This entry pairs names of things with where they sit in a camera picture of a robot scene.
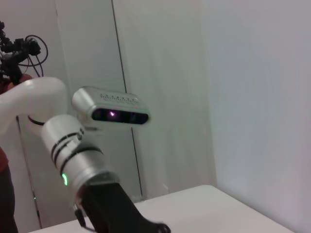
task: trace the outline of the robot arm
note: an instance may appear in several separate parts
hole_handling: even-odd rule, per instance
[[[28,114],[75,198],[98,233],[169,233],[169,227],[146,220],[119,184],[92,134],[107,126],[130,128],[149,120],[149,112],[135,95],[92,87],[72,98],[80,121],[67,112],[65,85],[56,78],[28,80],[0,95],[0,133],[19,114]],[[85,227],[84,219],[78,218]]]
[[[0,96],[0,134],[6,132],[17,115],[28,114],[32,130],[40,134],[38,125],[53,116],[67,113],[66,86],[57,78],[27,80]]]

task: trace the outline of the white table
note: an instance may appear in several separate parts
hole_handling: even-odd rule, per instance
[[[203,185],[136,204],[142,215],[165,222],[172,233],[293,233],[228,196]],[[89,233],[77,221],[35,233]]]

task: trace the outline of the silver cylindrical joint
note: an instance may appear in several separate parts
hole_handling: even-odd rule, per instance
[[[101,150],[73,116],[60,115],[51,118],[44,124],[41,137],[76,202],[80,200],[84,185],[89,182],[119,182]]]

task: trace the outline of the camera rig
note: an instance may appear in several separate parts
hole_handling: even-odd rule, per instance
[[[14,85],[19,84],[19,79],[23,76],[23,73],[20,70],[20,66],[24,67],[33,67],[38,76],[40,76],[36,70],[36,66],[40,66],[42,70],[42,63],[47,59],[48,56],[48,48],[46,43],[36,35],[29,35],[24,38],[16,39],[12,42],[8,37],[6,37],[4,29],[4,23],[0,21],[0,83],[8,84],[12,82]],[[46,57],[40,62],[38,59],[38,55],[41,53],[41,47],[35,38],[38,38],[42,41],[44,46],[46,47]],[[38,63],[33,64],[31,56],[36,56]],[[32,64],[25,65],[20,64],[21,62],[28,59]]]

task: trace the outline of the green led light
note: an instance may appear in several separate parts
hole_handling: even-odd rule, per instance
[[[68,185],[67,176],[63,173],[62,177],[64,179],[65,186],[67,186]]]

